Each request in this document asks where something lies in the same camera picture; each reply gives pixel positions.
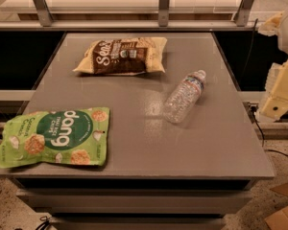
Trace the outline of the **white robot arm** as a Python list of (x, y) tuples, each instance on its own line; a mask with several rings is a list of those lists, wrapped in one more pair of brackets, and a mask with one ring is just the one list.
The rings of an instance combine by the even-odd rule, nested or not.
[[(267, 36), (276, 35), (278, 49), (288, 55), (288, 7), (270, 17), (259, 27), (258, 32)], [(255, 118), (259, 122), (275, 122), (287, 111), (288, 59), (281, 64), (272, 64)]]

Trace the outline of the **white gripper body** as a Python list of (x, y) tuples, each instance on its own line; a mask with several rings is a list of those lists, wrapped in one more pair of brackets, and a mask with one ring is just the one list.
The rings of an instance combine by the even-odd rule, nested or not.
[(265, 93), (257, 110), (258, 121), (278, 121), (288, 111), (288, 59), (273, 63), (266, 79)]

